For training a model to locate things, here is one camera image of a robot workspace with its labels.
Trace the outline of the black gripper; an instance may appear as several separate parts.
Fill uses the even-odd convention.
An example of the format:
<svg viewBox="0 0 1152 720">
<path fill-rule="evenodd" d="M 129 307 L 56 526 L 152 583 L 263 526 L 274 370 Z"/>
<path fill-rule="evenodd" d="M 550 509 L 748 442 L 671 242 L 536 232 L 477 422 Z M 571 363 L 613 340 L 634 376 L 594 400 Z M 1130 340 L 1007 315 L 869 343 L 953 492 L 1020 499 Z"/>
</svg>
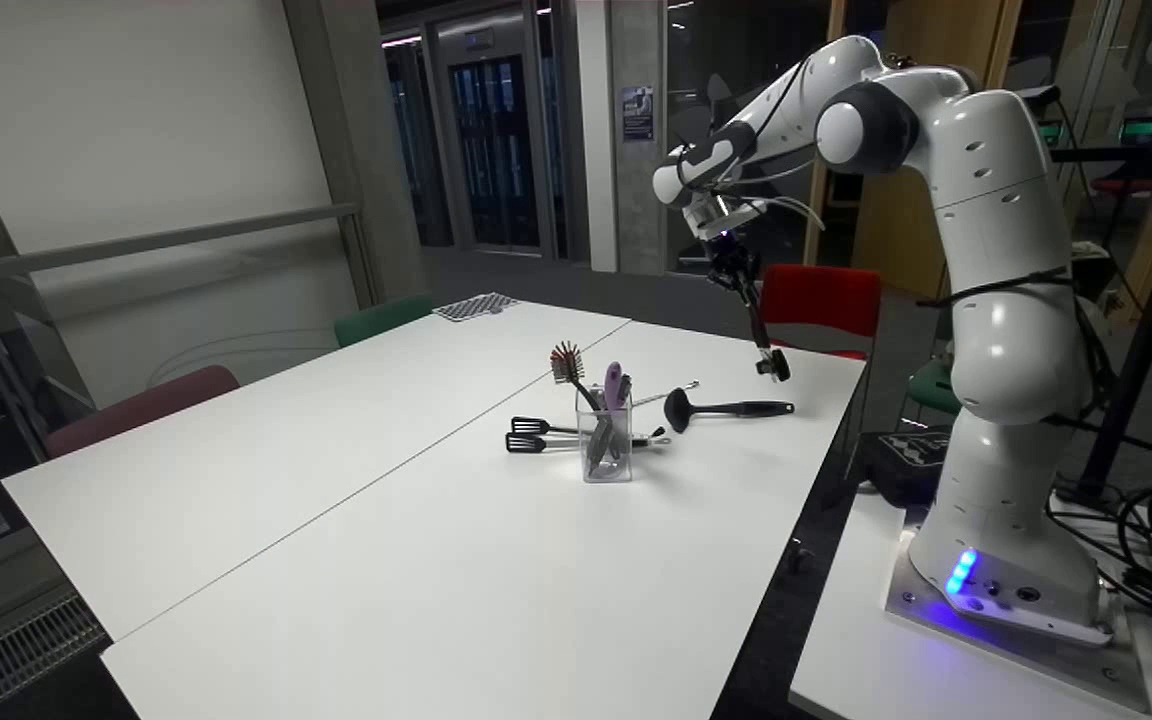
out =
<svg viewBox="0 0 1152 720">
<path fill-rule="evenodd" d="M 723 232 L 709 242 L 709 275 L 739 301 L 754 356 L 774 351 L 771 322 L 759 322 L 764 256 L 739 232 Z"/>
</svg>

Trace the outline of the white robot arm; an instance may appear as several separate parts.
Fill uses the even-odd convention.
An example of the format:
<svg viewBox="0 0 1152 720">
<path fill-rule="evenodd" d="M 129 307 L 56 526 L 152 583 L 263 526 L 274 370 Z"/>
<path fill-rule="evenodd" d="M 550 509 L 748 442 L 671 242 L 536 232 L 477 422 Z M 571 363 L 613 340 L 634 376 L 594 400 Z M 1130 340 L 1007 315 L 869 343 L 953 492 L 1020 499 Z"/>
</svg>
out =
<svg viewBox="0 0 1152 720">
<path fill-rule="evenodd" d="M 956 417 L 909 568 L 959 614 L 1098 645 L 1096 559 L 1046 517 L 1066 422 L 1096 400 L 1096 329 L 1024 94 L 834 34 L 671 146 L 651 194 L 711 242 L 754 217 L 736 192 L 748 166 L 798 146 L 841 173 L 916 173 L 949 265 Z"/>
</svg>

